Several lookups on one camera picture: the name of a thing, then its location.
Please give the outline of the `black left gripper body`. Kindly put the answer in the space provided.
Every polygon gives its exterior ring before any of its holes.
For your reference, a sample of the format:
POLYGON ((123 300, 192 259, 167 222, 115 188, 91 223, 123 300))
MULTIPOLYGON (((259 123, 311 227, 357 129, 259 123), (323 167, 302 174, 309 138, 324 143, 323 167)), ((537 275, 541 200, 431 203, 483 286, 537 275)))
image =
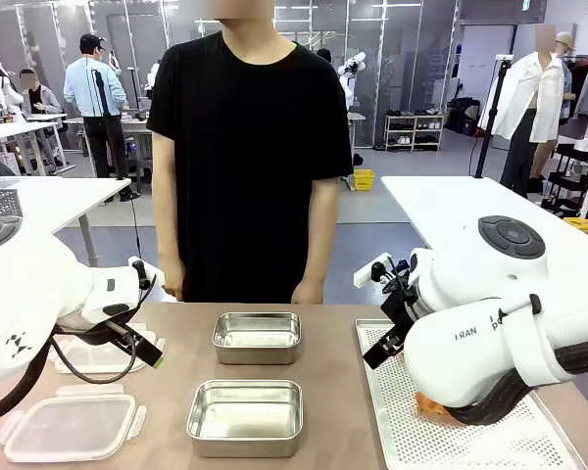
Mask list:
POLYGON ((58 319, 53 328, 54 334, 73 335, 91 346, 100 346, 108 341, 106 321, 125 324, 124 316, 114 316, 99 323, 93 323, 82 316, 66 316, 58 319))

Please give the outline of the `golden brown croissant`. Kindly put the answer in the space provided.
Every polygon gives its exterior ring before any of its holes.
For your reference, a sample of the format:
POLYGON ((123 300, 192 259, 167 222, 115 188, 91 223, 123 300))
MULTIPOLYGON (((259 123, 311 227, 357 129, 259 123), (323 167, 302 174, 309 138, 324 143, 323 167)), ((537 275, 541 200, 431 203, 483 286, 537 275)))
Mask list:
POLYGON ((422 392, 416 393, 415 401, 417 414, 422 419, 454 427, 465 426, 464 423, 455 419, 442 404, 429 399, 422 392))

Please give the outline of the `clear plastic clip lid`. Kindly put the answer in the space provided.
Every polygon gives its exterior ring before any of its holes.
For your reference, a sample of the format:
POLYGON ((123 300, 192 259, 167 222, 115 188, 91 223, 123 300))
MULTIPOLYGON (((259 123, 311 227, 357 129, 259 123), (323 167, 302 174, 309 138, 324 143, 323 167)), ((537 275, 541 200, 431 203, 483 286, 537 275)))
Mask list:
POLYGON ((0 429, 0 446, 15 463, 104 460, 137 437, 148 408, 123 385, 73 385, 11 413, 0 429))
MULTIPOLYGON (((140 333, 146 340, 155 345, 160 351, 165 349, 166 339, 151 331, 146 323, 131 322, 128 325, 138 333, 140 333)), ((79 338, 71 340, 63 340, 59 346, 70 361, 70 363, 84 375, 96 374, 119 374, 129 364, 130 355, 121 352, 113 344, 105 344, 100 346, 91 346, 84 343, 79 338)), ((69 368, 58 357, 54 348, 51 347, 49 353, 49 361, 52 361, 55 370, 58 373, 70 374, 69 368)), ((146 363, 137 358, 130 369, 130 372, 135 372, 143 368, 146 363)))

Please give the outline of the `person's right forearm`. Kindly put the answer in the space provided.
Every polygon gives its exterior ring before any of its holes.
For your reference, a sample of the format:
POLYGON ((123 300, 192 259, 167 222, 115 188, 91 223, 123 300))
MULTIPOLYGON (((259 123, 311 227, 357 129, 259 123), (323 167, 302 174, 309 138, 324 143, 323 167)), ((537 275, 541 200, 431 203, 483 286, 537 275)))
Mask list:
POLYGON ((179 264, 177 199, 175 190, 159 186, 155 187, 153 210, 161 268, 179 264))

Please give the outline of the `rectangular stainless steel container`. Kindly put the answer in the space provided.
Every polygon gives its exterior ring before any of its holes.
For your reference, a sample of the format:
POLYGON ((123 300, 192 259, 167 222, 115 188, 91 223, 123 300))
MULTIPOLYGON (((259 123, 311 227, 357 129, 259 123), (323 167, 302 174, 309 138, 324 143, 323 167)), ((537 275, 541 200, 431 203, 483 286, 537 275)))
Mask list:
POLYGON ((212 335, 218 361, 225 365, 289 365, 301 340, 294 312, 226 312, 212 335))
POLYGON ((304 427, 302 388, 289 380, 210 380, 196 390, 186 432, 205 458, 289 458, 304 427))

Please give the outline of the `person's right hand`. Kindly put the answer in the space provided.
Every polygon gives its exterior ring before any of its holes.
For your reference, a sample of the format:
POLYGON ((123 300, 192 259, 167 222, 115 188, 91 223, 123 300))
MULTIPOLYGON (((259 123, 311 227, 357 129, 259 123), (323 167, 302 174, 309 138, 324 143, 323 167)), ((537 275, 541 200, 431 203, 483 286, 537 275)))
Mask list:
POLYGON ((161 269, 164 273, 164 291, 179 302, 183 301, 183 281, 185 270, 182 262, 176 257, 161 258, 161 269))

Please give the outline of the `person's left hand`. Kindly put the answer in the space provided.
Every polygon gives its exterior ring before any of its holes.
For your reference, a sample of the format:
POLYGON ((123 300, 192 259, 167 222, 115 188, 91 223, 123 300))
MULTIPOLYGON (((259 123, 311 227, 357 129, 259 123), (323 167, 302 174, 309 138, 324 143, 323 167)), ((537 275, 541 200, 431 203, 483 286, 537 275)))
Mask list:
POLYGON ((295 288, 291 304, 293 305, 322 305, 324 299, 324 284, 315 280, 302 280, 295 288))

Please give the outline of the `perforated metal baking tray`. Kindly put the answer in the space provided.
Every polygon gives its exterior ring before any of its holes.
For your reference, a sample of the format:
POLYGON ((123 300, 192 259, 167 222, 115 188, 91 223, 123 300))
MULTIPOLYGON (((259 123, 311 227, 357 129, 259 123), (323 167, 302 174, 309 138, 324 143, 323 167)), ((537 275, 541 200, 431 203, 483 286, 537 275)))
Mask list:
POLYGON ((401 355, 364 371, 388 470, 588 470, 534 392, 494 425, 459 426, 418 413, 401 355))

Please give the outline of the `white table with grey basket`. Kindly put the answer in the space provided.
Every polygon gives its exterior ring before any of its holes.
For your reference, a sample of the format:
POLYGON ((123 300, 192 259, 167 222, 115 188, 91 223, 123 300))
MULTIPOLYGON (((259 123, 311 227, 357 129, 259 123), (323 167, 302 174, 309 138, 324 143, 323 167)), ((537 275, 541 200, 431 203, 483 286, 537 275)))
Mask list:
POLYGON ((18 193, 24 220, 50 233, 78 220, 89 265, 98 266, 87 214, 127 187, 131 180, 63 178, 60 176, 2 176, 0 189, 18 193))

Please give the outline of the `white shoe rack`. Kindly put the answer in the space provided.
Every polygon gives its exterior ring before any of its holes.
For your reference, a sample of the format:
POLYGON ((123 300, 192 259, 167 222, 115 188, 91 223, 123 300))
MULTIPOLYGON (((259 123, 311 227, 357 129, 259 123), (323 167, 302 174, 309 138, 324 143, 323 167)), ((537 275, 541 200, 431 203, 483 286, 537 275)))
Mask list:
POLYGON ((445 116, 431 110, 422 113, 388 111, 384 122, 383 146, 386 151, 438 151, 441 147, 445 116))

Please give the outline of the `black tripod pole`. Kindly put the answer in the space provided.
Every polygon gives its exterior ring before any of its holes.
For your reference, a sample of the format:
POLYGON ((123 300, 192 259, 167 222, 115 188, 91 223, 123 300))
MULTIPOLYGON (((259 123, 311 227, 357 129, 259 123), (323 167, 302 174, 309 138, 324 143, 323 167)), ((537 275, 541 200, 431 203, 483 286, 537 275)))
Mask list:
POLYGON ((476 166, 476 170, 475 170, 475 174, 474 174, 475 178, 482 178, 483 177, 483 169, 485 166, 489 143, 490 143, 490 139, 492 136, 494 121, 495 121, 496 115, 498 113, 498 103, 500 100, 505 77, 507 75, 508 70, 510 69, 510 67, 512 65, 513 58, 514 58, 514 56, 511 54, 501 54, 501 55, 496 56, 496 61, 500 62, 500 68, 499 68, 499 72, 498 72, 498 77, 497 77, 497 81, 496 81, 496 87, 495 87, 495 91, 494 91, 494 95, 493 95, 492 104, 491 104, 490 111, 488 114, 488 121, 487 121, 486 128, 484 131, 483 142, 481 145, 479 158, 477 161, 477 166, 476 166))

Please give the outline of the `white desk with grey legs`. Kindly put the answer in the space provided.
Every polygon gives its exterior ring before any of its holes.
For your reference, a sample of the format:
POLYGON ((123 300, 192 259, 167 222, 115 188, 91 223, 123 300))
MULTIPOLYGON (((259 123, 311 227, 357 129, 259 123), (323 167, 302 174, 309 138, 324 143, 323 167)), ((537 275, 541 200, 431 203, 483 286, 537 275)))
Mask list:
POLYGON ((19 161, 24 166, 24 171, 21 171, 20 167, 17 166, 16 171, 19 175, 33 176, 38 174, 40 176, 45 176, 47 174, 35 134, 36 130, 44 128, 51 128, 53 130, 57 147, 59 149, 59 157, 62 164, 55 166, 55 175, 74 169, 74 165, 69 164, 66 160, 58 133, 58 126, 61 123, 61 120, 67 116, 67 114, 34 115, 31 116, 31 121, 19 120, 16 122, 0 123, 0 147, 2 151, 7 151, 7 144, 10 141, 15 141, 20 149, 19 161), (25 138, 32 147, 35 160, 37 161, 36 169, 32 168, 29 157, 26 155, 24 144, 25 138))

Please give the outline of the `black rolling cart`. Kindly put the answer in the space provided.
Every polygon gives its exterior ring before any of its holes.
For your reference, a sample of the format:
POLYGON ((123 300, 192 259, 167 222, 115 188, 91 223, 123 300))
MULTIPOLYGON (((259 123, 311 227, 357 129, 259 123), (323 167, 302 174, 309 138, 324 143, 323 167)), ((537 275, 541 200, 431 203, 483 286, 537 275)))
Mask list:
POLYGON ((541 208, 560 218, 588 218, 588 151, 566 143, 553 156, 560 160, 544 183, 541 208))

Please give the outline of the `man in light blue shirt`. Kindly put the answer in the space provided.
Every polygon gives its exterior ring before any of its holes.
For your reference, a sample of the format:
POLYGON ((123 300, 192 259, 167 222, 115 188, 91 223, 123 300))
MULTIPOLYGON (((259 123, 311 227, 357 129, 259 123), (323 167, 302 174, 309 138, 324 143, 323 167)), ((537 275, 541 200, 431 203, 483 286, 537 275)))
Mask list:
POLYGON ((79 39, 81 57, 66 68, 64 98, 83 119, 96 176, 128 177, 122 111, 126 93, 111 66, 102 62, 103 39, 85 33, 79 39))

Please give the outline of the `seated person in grey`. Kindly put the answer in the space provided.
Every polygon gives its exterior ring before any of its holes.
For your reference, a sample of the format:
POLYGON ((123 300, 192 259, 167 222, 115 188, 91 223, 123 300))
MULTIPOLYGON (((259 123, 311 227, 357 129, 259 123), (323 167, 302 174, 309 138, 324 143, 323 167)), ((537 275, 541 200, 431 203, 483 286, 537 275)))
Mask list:
POLYGON ((34 114, 61 114, 63 107, 50 88, 40 83, 37 74, 31 69, 20 71, 23 88, 23 110, 26 116, 34 114))

